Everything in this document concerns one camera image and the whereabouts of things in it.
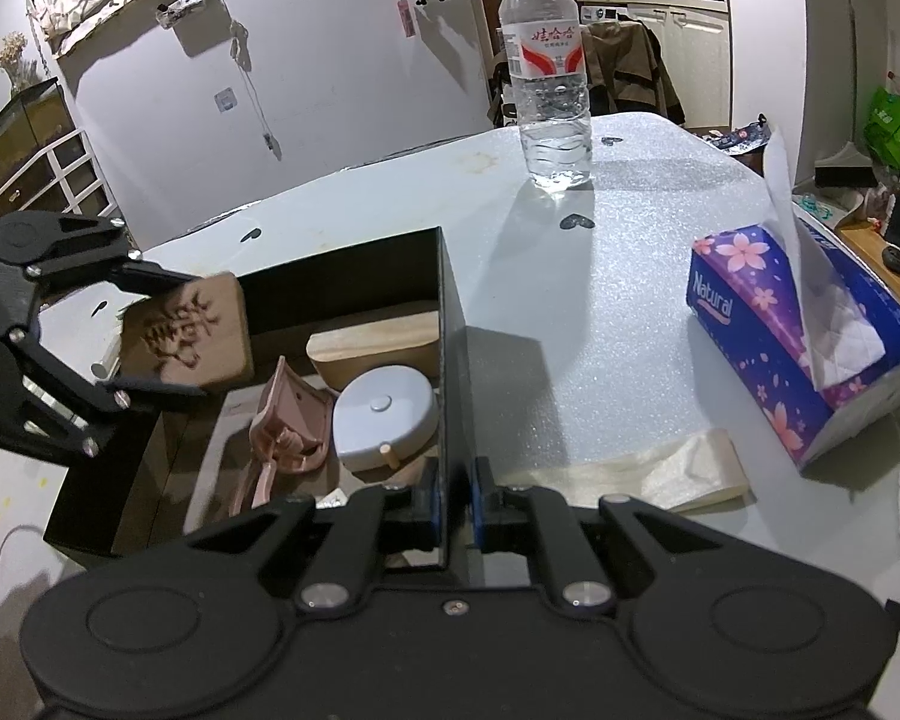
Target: white table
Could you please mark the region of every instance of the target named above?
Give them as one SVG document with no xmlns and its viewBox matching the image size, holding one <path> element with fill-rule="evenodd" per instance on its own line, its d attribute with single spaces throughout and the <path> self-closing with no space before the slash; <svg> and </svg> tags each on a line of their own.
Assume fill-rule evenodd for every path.
<svg viewBox="0 0 900 720">
<path fill-rule="evenodd" d="M 624 140 L 602 145 L 607 135 Z M 596 119 L 594 145 L 593 189 L 541 194 L 516 131 L 497 130 L 285 191 L 148 258 L 195 274 L 245 274 L 442 225 L 470 326 L 478 450 L 498 475 L 724 427 L 754 498 L 701 521 L 900 601 L 895 420 L 800 477 L 684 304 L 691 242 L 761 220 L 761 180 L 647 114 Z M 596 227 L 563 230 L 571 213 Z M 240 242 L 254 228 L 261 235 Z M 72 295 L 41 314 L 45 346 L 90 378 L 130 300 L 110 285 Z M 15 649 L 21 615 L 72 568 L 39 538 L 63 474 L 0 452 L 0 718 L 24 716 L 15 707 L 35 698 Z M 874 708 L 900 720 L 900 645 Z"/>
</svg>

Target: wooden desk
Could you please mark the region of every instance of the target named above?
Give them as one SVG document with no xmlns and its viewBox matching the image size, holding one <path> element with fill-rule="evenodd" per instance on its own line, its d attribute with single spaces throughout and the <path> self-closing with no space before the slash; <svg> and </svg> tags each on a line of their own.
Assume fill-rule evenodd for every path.
<svg viewBox="0 0 900 720">
<path fill-rule="evenodd" d="M 874 228 L 865 221 L 855 221 L 841 227 L 837 234 L 887 285 L 900 301 L 900 275 L 888 271 L 883 264 L 883 250 L 887 245 Z"/>
</svg>

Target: kitchen cabinet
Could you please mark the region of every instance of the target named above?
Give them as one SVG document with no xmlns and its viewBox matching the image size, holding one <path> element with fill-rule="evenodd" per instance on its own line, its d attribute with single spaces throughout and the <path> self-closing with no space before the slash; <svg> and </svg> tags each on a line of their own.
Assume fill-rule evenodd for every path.
<svg viewBox="0 0 900 720">
<path fill-rule="evenodd" d="M 677 5 L 628 4 L 660 41 L 687 127 L 730 126 L 730 16 Z"/>
</svg>

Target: bottle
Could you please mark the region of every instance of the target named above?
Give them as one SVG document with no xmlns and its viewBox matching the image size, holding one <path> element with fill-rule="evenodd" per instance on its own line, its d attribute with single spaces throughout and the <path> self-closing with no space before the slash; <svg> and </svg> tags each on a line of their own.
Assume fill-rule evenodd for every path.
<svg viewBox="0 0 900 720">
<path fill-rule="evenodd" d="M 576 2 L 504 0 L 500 23 L 530 176 L 547 191 L 583 184 L 593 145 Z"/>
</svg>

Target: bottle label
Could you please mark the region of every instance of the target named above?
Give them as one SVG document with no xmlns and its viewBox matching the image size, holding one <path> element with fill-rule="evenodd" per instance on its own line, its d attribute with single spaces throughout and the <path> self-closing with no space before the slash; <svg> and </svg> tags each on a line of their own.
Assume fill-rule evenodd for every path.
<svg viewBox="0 0 900 720">
<path fill-rule="evenodd" d="M 503 28 L 506 61 L 518 79 L 586 73 L 580 24 L 573 19 L 511 23 Z"/>
</svg>

